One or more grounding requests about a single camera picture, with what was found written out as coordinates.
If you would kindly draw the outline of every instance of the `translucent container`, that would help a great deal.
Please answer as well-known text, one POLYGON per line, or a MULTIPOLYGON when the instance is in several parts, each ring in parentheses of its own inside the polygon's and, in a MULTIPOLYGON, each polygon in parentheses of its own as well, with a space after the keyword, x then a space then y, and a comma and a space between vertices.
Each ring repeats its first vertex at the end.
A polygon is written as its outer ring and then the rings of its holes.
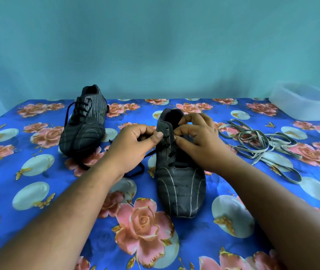
POLYGON ((269 101, 296 120, 320 120, 319 88, 300 83, 279 82, 269 101))

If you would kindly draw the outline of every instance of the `black shoe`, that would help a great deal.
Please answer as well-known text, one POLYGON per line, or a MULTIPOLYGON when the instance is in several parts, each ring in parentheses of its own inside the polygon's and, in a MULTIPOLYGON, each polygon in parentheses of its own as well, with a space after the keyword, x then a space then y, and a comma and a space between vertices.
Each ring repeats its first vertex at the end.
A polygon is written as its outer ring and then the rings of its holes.
POLYGON ((65 128, 59 147, 69 157, 82 159, 92 154, 105 136, 105 116, 109 111, 106 100, 97 85, 85 86, 82 94, 67 108, 65 128), (68 120, 70 106, 75 104, 68 120))
MULTIPOLYGON (((164 137, 156 146, 158 197, 165 211, 177 217, 193 218, 203 204, 206 195, 205 173, 191 157, 181 150, 174 139, 173 129, 178 127, 183 112, 165 109, 156 130, 164 137)), ((184 135, 190 142, 192 136, 184 135)))

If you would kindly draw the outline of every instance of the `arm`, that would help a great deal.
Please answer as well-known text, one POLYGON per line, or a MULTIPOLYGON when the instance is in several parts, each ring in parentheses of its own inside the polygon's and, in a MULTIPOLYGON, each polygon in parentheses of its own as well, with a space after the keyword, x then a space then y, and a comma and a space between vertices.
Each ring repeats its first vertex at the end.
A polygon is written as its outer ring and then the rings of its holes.
POLYGON ((216 172, 234 188, 288 269, 320 269, 320 213, 233 154, 207 115, 186 115, 179 125, 174 130, 177 145, 202 168, 216 172), (195 144, 181 134, 194 136, 195 144))
POLYGON ((161 138, 146 125, 121 130, 102 159, 0 250, 0 269, 73 270, 110 187, 161 138), (150 138, 138 141, 143 135, 150 138))

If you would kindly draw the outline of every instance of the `blue tablecloth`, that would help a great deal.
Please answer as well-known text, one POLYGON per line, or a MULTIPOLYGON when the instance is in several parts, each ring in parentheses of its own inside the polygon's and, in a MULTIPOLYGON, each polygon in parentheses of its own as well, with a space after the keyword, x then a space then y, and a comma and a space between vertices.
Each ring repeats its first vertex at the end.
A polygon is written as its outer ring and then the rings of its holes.
MULTIPOLYGON (((29 100, 0 117, 0 248, 85 172, 58 150, 71 102, 29 100)), ((130 124, 155 127, 165 108, 206 113, 228 135, 234 130, 221 126, 231 118, 264 133, 282 131, 299 142, 290 149, 303 157, 277 152, 270 157, 299 171, 302 184, 285 181, 263 162, 256 167, 320 210, 320 122, 294 121, 267 99, 121 99, 108 104, 107 141, 130 124)), ((238 144, 224 141, 230 148, 238 144)), ((102 143, 84 163, 93 165, 109 145, 102 143)), ((207 196, 195 218, 167 217, 156 194, 155 162, 155 155, 144 159, 144 174, 113 186, 76 269, 263 269, 280 264, 240 198, 216 174, 207 172, 207 196)))

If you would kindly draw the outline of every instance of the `teal wall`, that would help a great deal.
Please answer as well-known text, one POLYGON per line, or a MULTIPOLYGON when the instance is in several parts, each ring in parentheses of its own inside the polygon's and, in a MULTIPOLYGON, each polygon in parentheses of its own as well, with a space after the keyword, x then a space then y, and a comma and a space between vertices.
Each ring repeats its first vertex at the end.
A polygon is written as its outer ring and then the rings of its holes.
POLYGON ((0 100, 263 97, 320 87, 320 0, 0 0, 0 100))

